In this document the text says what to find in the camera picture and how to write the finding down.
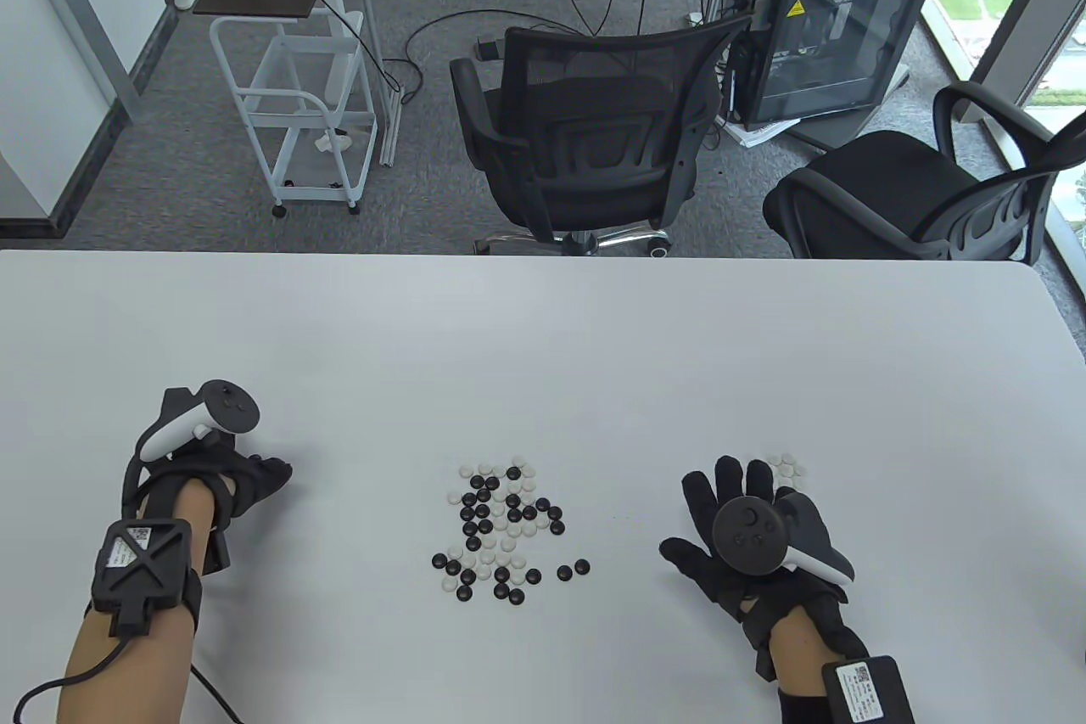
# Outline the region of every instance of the caster wheel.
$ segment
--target caster wheel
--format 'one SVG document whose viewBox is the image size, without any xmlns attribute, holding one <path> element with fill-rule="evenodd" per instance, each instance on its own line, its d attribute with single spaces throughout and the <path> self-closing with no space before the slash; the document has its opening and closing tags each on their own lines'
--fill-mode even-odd
<svg viewBox="0 0 1086 724">
<path fill-rule="evenodd" d="M 649 240 L 648 247 L 647 251 L 645 251 L 645 254 L 647 254 L 649 257 L 667 257 L 667 255 L 670 254 L 670 252 L 671 252 L 670 240 L 664 240 L 662 238 L 654 238 Z"/>
</svg>

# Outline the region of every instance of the warning sticker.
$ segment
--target warning sticker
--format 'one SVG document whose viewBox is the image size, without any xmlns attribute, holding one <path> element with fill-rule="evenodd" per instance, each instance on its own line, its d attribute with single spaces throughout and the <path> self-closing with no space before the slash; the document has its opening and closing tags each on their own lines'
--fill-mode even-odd
<svg viewBox="0 0 1086 724">
<path fill-rule="evenodd" d="M 128 534 L 136 545 L 141 549 L 147 550 L 148 544 L 151 543 L 151 529 L 150 526 L 136 526 L 135 529 L 129 529 Z M 113 548 L 110 550 L 110 558 L 105 561 L 106 569 L 124 569 L 136 560 L 136 552 L 131 550 L 131 546 L 125 543 L 122 538 L 113 538 Z"/>
<path fill-rule="evenodd" d="M 841 689 L 845 694 L 845 702 L 855 724 L 883 717 L 882 703 L 868 665 L 861 662 L 837 668 L 837 681 L 841 682 Z"/>
</svg>

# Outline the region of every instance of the pc tower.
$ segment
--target pc tower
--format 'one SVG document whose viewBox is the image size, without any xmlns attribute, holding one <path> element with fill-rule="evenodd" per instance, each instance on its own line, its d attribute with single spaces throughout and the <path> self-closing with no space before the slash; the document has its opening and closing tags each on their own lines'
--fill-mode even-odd
<svg viewBox="0 0 1086 724">
<path fill-rule="evenodd" d="M 755 126 L 873 111 L 924 0 L 740 0 L 750 29 L 733 42 L 733 118 Z"/>
</svg>

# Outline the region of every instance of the white table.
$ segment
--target white table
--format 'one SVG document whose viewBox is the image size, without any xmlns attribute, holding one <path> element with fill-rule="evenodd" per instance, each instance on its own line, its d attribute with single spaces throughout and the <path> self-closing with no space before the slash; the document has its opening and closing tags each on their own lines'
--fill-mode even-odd
<svg viewBox="0 0 1086 724">
<path fill-rule="evenodd" d="M 1086 368 L 1025 267 L 4 251 L 0 293 L 4 704 L 63 670 L 163 388 L 222 376 L 296 465 L 205 582 L 197 663 L 251 724 L 776 721 L 656 546 L 687 469 L 790 450 L 919 722 L 1086 710 Z M 516 453 L 569 530 L 521 538 L 522 607 L 462 605 L 445 493 Z"/>
</svg>

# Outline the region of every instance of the chair backrest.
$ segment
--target chair backrest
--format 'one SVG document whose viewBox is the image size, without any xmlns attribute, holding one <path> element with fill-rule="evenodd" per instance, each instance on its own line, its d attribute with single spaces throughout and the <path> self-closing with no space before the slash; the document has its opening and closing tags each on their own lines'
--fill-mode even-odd
<svg viewBox="0 0 1086 724">
<path fill-rule="evenodd" d="M 1086 164 L 1086 112 L 1025 161 L 1024 169 L 982 181 L 940 204 L 921 220 L 913 240 L 947 240 L 952 259 L 988 258 L 1024 228 L 1027 263 L 1036 263 L 1056 178 L 1063 169 Z"/>
<path fill-rule="evenodd" d="M 507 30 L 495 127 L 529 143 L 532 182 L 548 208 L 565 208 L 556 224 L 570 228 L 578 196 L 594 201 L 596 216 L 608 198 L 641 196 L 654 211 L 623 223 L 674 218 L 720 107 L 717 62 L 748 25 L 742 15 L 646 37 Z"/>
</svg>

